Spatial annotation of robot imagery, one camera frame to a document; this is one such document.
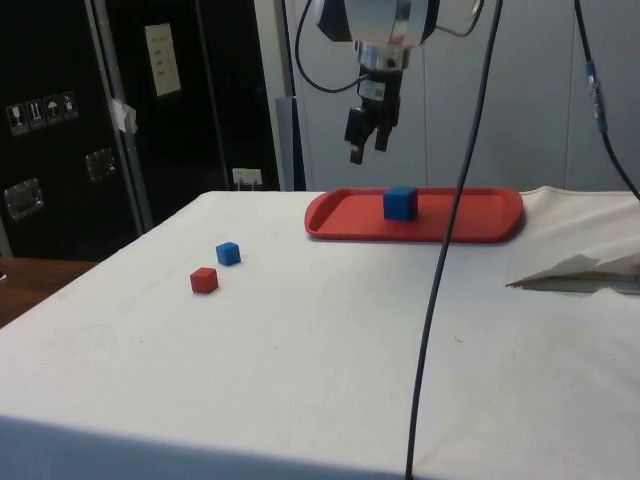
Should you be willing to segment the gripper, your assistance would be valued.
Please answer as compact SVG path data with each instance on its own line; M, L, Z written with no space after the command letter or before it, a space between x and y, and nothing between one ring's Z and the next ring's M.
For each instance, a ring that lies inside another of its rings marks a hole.
M375 149L387 150L389 137L397 126L400 112L400 90L402 85L401 70L368 70L360 69L363 79L357 87L357 93L363 100L378 102ZM373 116L363 107L351 108L349 111L345 141L350 144L350 162L356 165L363 163L364 148L369 136L375 130Z

